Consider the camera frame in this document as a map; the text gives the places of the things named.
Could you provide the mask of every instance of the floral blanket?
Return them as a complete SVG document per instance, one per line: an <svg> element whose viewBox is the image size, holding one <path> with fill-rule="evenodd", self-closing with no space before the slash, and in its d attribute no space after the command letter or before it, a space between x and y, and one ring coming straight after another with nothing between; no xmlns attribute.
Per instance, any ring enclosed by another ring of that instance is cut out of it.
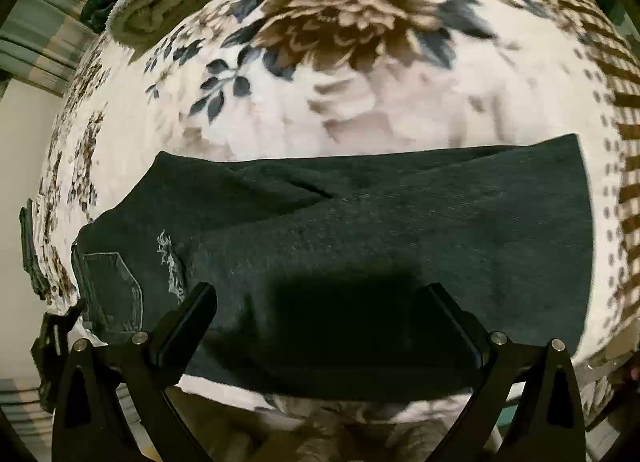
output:
<svg viewBox="0 0 640 462"><path fill-rule="evenodd" d="M161 150L246 161L575 133L594 230L583 361L640 307L639 86L593 0L212 0L142 57L103 35L55 122L34 205L50 302L76 301L79 229ZM208 382L183 387L225 400Z"/></svg>

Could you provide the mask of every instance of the white wall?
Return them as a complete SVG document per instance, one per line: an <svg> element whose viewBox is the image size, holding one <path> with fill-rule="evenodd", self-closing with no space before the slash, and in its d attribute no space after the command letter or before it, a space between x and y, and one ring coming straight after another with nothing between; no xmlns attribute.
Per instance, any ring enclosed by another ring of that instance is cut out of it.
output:
<svg viewBox="0 0 640 462"><path fill-rule="evenodd" d="M11 80L0 100L0 379L37 375L31 344L44 302L22 270L20 208L38 192L53 118L62 99Z"/></svg>

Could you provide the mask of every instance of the black clamp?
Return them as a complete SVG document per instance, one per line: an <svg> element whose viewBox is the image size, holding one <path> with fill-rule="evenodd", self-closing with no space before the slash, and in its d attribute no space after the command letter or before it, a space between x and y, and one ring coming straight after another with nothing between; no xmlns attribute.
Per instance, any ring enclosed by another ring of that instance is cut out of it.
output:
<svg viewBox="0 0 640 462"><path fill-rule="evenodd" d="M80 300L63 316L45 313L40 335L31 346L31 357L40 375L38 397L42 409L47 413L53 413L56 407L60 379L68 358L66 335L78 321L83 309L84 302Z"/></svg>
<svg viewBox="0 0 640 462"><path fill-rule="evenodd" d="M429 462L549 460L582 462L585 453L580 395L569 354L554 339L545 347L515 344L505 334L479 334L477 325L437 285L443 312L466 341L487 352L484 383ZM60 383L53 427L53 462L142 462L119 407L115 389L125 382L143 426L164 462L209 462L164 393L176 384L216 313L216 293L198 284L180 308L167 313L151 333L125 344L93 347L78 340ZM496 454L483 447L514 382L525 381L518 411Z"/></svg>

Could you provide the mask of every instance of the white embroidery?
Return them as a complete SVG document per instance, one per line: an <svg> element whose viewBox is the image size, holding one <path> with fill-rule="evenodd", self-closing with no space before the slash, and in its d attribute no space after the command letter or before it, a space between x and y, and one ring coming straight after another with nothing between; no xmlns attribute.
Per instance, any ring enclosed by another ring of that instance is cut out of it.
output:
<svg viewBox="0 0 640 462"><path fill-rule="evenodd" d="M182 303L184 301L184 282L182 281L180 267L171 251L171 237L165 235L164 229L158 237L158 245L158 253L162 254L161 265L169 266L169 292L178 298L178 303Z"/></svg>

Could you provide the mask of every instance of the metal pin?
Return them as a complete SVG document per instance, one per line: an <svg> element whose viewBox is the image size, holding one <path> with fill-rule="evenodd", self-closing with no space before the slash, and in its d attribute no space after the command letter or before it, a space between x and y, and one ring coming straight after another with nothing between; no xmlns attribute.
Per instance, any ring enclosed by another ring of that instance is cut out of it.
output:
<svg viewBox="0 0 640 462"><path fill-rule="evenodd" d="M506 334L502 332L492 332L491 341L493 341L497 345L504 345L508 341L508 337Z"/></svg>
<svg viewBox="0 0 640 462"><path fill-rule="evenodd" d="M564 343L562 343L562 341L560 341L559 339L552 340L551 346L558 352L562 352L564 350Z"/></svg>
<svg viewBox="0 0 640 462"><path fill-rule="evenodd" d="M146 332L136 332L131 337L131 341L133 341L134 345L143 345L146 343L146 340L149 339L149 334Z"/></svg>
<svg viewBox="0 0 640 462"><path fill-rule="evenodd" d="M76 352L82 352L85 348L89 346L89 341L84 338L79 339L74 343L74 350Z"/></svg>

